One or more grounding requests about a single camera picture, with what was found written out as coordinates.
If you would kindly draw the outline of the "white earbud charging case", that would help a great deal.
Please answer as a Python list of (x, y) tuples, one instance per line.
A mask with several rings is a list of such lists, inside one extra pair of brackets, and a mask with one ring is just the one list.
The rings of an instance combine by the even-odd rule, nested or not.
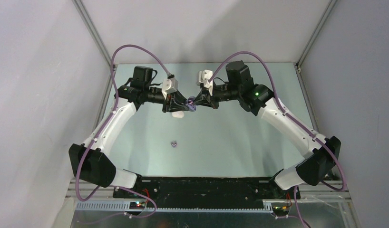
[(171, 115), (174, 118), (183, 118), (185, 116), (185, 113), (184, 111), (176, 111), (176, 112), (172, 112)]

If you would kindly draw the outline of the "purple earbud charging case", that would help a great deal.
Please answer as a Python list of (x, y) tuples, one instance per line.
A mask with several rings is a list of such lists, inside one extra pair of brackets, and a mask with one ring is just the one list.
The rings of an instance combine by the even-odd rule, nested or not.
[(194, 96), (190, 96), (189, 98), (193, 98), (194, 99), (194, 102), (192, 105), (188, 105), (187, 104), (187, 100), (185, 101), (185, 106), (188, 108), (188, 110), (190, 112), (195, 112), (196, 111), (196, 105), (195, 105), (195, 97)]

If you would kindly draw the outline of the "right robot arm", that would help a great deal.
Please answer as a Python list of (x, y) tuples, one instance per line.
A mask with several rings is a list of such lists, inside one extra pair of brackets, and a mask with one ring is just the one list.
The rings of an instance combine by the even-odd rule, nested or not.
[(242, 109), (265, 120), (285, 135), (304, 158), (300, 163), (277, 172), (271, 179), (270, 194), (283, 198), (290, 188), (306, 183), (316, 186), (336, 165), (341, 142), (309, 129), (285, 107), (269, 87), (256, 84), (243, 61), (226, 65), (228, 82), (217, 85), (211, 70), (200, 71), (197, 77), (201, 92), (189, 100), (195, 106), (218, 108), (219, 102), (237, 100)]

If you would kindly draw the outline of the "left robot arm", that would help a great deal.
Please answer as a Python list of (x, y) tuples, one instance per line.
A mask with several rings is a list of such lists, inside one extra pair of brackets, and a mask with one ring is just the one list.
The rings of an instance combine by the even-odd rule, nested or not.
[(135, 67), (133, 76), (117, 89), (108, 116), (83, 143), (71, 145), (69, 157), (75, 177), (103, 188), (124, 187), (132, 198), (141, 196), (143, 184), (137, 181), (138, 174), (118, 168), (111, 161), (110, 152), (115, 140), (146, 102), (162, 104), (164, 113), (189, 111), (186, 98), (178, 91), (175, 76), (168, 76), (161, 84), (153, 84), (156, 75), (157, 71), (150, 67)]

